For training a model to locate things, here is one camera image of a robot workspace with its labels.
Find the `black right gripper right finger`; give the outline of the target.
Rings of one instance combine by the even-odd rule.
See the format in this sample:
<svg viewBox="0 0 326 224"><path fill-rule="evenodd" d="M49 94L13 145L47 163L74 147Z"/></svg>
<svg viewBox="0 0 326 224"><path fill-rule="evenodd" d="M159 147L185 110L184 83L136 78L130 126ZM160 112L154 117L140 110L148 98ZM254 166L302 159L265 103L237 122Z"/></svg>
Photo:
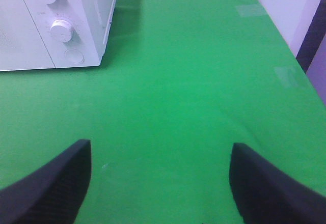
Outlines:
<svg viewBox="0 0 326 224"><path fill-rule="evenodd" d="M244 223L325 223L325 197L244 143L234 143L229 183Z"/></svg>

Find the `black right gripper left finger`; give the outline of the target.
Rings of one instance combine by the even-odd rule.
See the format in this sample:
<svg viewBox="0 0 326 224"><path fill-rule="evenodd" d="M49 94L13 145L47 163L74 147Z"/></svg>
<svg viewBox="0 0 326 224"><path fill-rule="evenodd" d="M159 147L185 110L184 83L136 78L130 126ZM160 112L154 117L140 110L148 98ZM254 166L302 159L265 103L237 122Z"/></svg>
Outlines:
<svg viewBox="0 0 326 224"><path fill-rule="evenodd" d="M91 142L79 139L1 190L1 223L74 223L92 172Z"/></svg>

